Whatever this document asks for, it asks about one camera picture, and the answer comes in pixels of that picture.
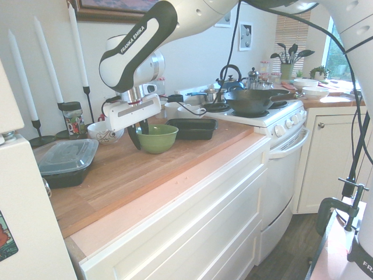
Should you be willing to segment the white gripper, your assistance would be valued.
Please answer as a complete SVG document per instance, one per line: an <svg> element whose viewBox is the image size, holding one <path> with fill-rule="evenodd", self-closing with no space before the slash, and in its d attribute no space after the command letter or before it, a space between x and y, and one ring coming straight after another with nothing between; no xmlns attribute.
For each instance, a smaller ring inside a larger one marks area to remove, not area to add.
<svg viewBox="0 0 373 280"><path fill-rule="evenodd" d="M107 129L118 131L127 128L129 137L137 150L141 150L136 133L136 123L140 124L143 135L149 134L147 118L161 111L160 99L157 94L149 94L142 99L141 104L129 105L127 102L115 102L104 106L105 124Z"/></svg>

